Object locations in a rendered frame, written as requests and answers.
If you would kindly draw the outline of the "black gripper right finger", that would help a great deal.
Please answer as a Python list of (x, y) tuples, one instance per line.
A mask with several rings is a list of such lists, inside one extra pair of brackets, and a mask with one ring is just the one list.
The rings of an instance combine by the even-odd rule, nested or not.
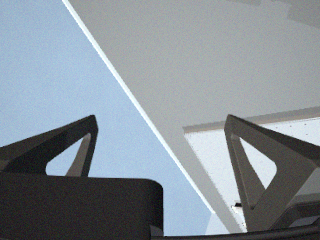
[[(320, 202), (320, 146), (232, 114), (227, 115), (224, 133), (247, 232), (268, 230), (292, 205)], [(277, 171), (267, 189), (240, 138), (275, 163)]]

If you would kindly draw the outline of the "white well plate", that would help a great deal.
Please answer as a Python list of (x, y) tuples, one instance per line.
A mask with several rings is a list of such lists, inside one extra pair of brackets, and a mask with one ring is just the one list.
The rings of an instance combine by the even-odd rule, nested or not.
[[(244, 221), (244, 215), (243, 215), (242, 210), (237, 210), (237, 211), (238, 211), (240, 217), (242, 218), (242, 220)], [(244, 221), (244, 223), (245, 223), (245, 221)]]

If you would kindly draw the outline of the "light grey flat base plate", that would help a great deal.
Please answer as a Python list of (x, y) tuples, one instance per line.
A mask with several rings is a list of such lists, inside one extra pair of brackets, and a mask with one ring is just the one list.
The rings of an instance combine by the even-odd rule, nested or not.
[[(320, 146), (320, 113), (251, 122), (273, 131)], [(224, 126), (186, 130), (183, 135), (217, 188), (243, 232), (247, 229), (239, 213), (231, 206), (240, 203), (237, 184), (229, 157)], [(276, 173), (276, 165), (268, 157), (241, 139), (249, 162), (265, 189)]]

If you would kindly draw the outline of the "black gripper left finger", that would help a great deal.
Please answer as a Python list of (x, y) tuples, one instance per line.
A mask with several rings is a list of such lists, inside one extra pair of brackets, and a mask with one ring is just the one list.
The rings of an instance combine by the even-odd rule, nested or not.
[(5, 172), (46, 174), (48, 162), (83, 138), (65, 176), (88, 177), (97, 136), (95, 115), (0, 147), (0, 169)]

